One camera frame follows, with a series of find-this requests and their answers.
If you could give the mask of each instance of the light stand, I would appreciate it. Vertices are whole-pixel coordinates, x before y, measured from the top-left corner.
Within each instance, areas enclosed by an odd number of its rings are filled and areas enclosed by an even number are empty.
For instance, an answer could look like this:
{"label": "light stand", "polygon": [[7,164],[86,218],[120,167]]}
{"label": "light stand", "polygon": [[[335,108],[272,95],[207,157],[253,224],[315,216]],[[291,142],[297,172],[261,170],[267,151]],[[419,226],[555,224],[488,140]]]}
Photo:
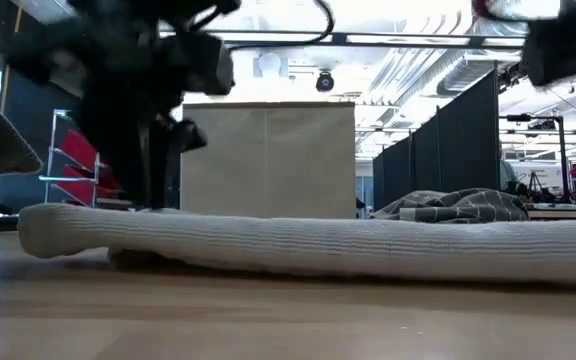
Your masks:
{"label": "light stand", "polygon": [[511,122],[530,122],[532,120],[553,120],[557,123],[559,132],[559,151],[561,152],[561,180],[563,186],[563,200],[570,202],[570,186],[568,183],[568,158],[566,157],[566,136],[564,132],[564,117],[558,116],[533,116],[529,114],[500,116]]}

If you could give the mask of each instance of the metal beam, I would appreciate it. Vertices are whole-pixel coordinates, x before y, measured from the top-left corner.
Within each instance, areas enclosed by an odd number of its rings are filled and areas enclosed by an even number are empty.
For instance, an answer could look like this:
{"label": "metal beam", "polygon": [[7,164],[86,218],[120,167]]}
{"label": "metal beam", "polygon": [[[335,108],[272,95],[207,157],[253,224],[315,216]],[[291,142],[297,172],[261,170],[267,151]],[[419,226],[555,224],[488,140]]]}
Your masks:
{"label": "metal beam", "polygon": [[[283,47],[298,46],[300,42],[319,35],[318,32],[296,31],[209,31],[231,46]],[[173,32],[162,28],[161,35]],[[521,36],[441,35],[441,34],[388,34],[335,32],[310,46],[370,47],[370,48],[424,48],[424,49],[479,49],[521,50],[525,38]]]}

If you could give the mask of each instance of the ceiling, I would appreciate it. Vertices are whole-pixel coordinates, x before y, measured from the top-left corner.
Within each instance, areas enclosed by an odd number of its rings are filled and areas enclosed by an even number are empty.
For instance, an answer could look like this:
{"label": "ceiling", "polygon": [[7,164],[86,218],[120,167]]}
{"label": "ceiling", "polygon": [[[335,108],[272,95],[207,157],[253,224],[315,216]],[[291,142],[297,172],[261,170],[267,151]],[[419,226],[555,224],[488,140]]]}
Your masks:
{"label": "ceiling", "polygon": [[[555,0],[529,0],[533,5],[554,6]],[[66,0],[15,0],[43,22],[67,16]],[[470,0],[328,0],[337,22],[335,31],[354,33],[482,34],[522,36],[521,24],[500,25],[475,19]],[[242,8],[219,18],[210,30],[320,31],[325,18],[312,0],[243,0]],[[270,52],[234,54],[237,86],[226,98],[199,94],[187,102],[212,101],[355,101],[358,127],[416,128],[485,75],[498,60],[500,67],[516,62],[518,53],[484,50],[432,50],[308,47]],[[321,70],[330,71],[335,87],[319,93],[315,82]],[[499,98],[504,114],[550,114],[566,117],[566,128],[576,129],[576,78],[547,90],[523,81]],[[502,129],[519,128],[502,121]],[[358,156],[373,157],[384,146],[407,136],[405,131],[385,135],[359,132]],[[517,150],[556,149],[550,136],[527,139],[502,135]],[[576,135],[567,138],[576,151]]]}

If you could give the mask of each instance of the cable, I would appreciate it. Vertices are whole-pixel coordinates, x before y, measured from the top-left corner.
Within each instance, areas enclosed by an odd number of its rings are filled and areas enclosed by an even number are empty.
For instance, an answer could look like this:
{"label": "cable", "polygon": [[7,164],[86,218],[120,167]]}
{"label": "cable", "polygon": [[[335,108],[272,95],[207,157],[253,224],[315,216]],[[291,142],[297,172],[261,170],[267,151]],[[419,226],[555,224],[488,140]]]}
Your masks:
{"label": "cable", "polygon": [[[332,10],[330,10],[330,5],[328,5],[324,0],[313,0],[315,4],[321,9],[321,11],[326,15],[326,29],[321,32],[321,34],[317,35],[316,37],[305,40],[305,41],[294,41],[289,43],[283,44],[247,44],[247,45],[239,45],[233,46],[230,48],[230,51],[237,51],[237,50],[246,50],[246,49],[262,49],[262,48],[280,48],[280,47],[296,47],[296,46],[308,46],[313,45],[321,40],[325,39],[329,36],[333,30],[335,29],[335,18],[332,14]],[[195,32],[201,30],[203,27],[211,23],[215,20],[221,13],[215,9],[210,15],[206,16],[205,18],[199,20],[198,22],[192,24],[188,29],[189,32]]]}
{"label": "cable", "polygon": [[563,96],[557,94],[556,92],[554,92],[553,90],[551,90],[550,88],[547,88],[546,90],[548,90],[550,93],[552,93],[553,95],[555,95],[556,97],[558,97],[561,101],[563,101],[564,103],[568,104],[568,106],[570,106],[571,108],[576,110],[576,106],[573,105],[570,101],[566,100]]}
{"label": "cable", "polygon": [[330,5],[328,5],[324,0],[313,0],[315,4],[321,9],[321,11],[326,15],[326,20],[328,22],[326,29],[318,36],[305,41],[294,41],[290,43],[283,44],[249,44],[249,45],[239,45],[230,48],[230,51],[246,50],[246,49],[262,49],[262,48],[283,48],[283,47],[296,47],[296,46],[308,46],[313,45],[329,36],[335,29],[335,18],[332,15],[332,10],[330,10]]}

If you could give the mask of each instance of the wooden floor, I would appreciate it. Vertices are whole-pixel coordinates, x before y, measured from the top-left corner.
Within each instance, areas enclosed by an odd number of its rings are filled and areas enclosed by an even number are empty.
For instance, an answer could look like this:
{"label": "wooden floor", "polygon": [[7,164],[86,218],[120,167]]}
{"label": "wooden floor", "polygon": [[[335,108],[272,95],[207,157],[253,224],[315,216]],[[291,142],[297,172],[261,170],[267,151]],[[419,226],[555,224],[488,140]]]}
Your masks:
{"label": "wooden floor", "polygon": [[0,234],[0,359],[576,360],[576,291],[126,273]]}

